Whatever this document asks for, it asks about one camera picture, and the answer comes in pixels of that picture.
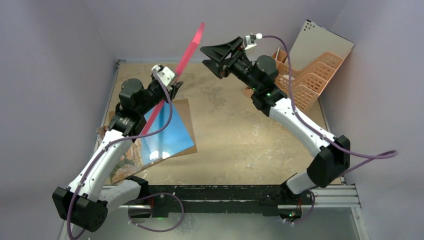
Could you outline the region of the pink picture frame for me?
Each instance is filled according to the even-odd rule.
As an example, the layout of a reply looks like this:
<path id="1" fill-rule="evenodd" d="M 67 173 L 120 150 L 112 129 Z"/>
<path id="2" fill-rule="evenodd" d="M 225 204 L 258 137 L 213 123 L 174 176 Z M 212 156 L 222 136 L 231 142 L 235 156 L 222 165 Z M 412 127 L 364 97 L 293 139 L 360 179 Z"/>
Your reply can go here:
<path id="1" fill-rule="evenodd" d="M 159 65 L 155 65 L 152 68 L 152 71 L 156 71 L 158 74 L 158 77 L 154 77 L 154 79 L 157 79 L 160 83 L 163 83 L 165 85 L 166 88 L 166 92 L 165 93 L 169 93 L 169 91 L 173 90 L 172 85 L 175 84 L 177 82 L 177 80 L 179 79 L 179 77 L 181 76 L 181 74 L 183 73 L 185 67 L 188 65 L 191 57 L 193 56 L 193 54 L 195 53 L 198 45 L 201 42 L 202 36 L 203 36 L 203 32 L 205 29 L 205 23 L 202 22 L 199 26 L 199 28 L 197 29 L 196 33 L 194 34 L 190 44 L 188 45 L 187 49 L 185 50 L 184 54 L 182 55 L 175 71 L 171 70 L 169 67 L 163 67 L 161 70 Z M 143 127 L 142 131 L 141 131 L 141 135 L 146 135 L 151 126 L 153 125 L 156 117 L 159 115 L 159 113 L 161 112 L 163 106 L 165 104 L 165 101 L 162 100 L 160 101 L 152 110 L 146 125 Z"/>

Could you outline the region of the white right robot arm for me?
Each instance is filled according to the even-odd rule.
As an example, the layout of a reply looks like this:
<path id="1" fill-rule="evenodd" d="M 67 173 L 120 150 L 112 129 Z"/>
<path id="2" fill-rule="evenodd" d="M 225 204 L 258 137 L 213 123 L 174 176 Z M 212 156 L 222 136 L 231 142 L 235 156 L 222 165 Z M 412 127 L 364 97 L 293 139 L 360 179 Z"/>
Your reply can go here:
<path id="1" fill-rule="evenodd" d="M 275 83 L 278 69 L 271 56 L 249 60 L 241 37 L 219 45 L 202 46 L 200 51 L 207 56 L 202 63 L 215 76 L 222 79 L 232 74 L 251 88 L 250 98 L 256 109 L 288 129 L 313 157 L 304 172 L 296 173 L 281 184 L 280 196 L 284 202 L 292 204 L 306 190 L 325 188 L 350 167 L 350 156 L 345 152 L 350 149 L 350 140 L 320 128 L 293 105 Z"/>

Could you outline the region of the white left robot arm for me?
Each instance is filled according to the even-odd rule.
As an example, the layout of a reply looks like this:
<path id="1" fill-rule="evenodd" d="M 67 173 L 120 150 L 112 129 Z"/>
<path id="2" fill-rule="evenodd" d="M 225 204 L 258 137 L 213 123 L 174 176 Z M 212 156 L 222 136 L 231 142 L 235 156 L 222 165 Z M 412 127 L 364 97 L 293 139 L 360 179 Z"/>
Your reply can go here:
<path id="1" fill-rule="evenodd" d="M 136 140 L 154 136 L 169 125 L 166 122 L 156 131 L 142 133 L 147 126 L 145 115 L 160 102 L 171 103 L 182 85 L 182 81 L 155 77 L 147 87 L 136 78 L 122 83 L 115 115 L 98 149 L 66 188 L 57 187 L 52 194 L 59 216 L 66 221 L 69 239 L 97 231 L 108 214 L 123 204 L 134 201 L 142 205 L 153 197 L 148 182 L 137 176 L 129 176 L 107 191 L 103 187 L 119 158 Z"/>

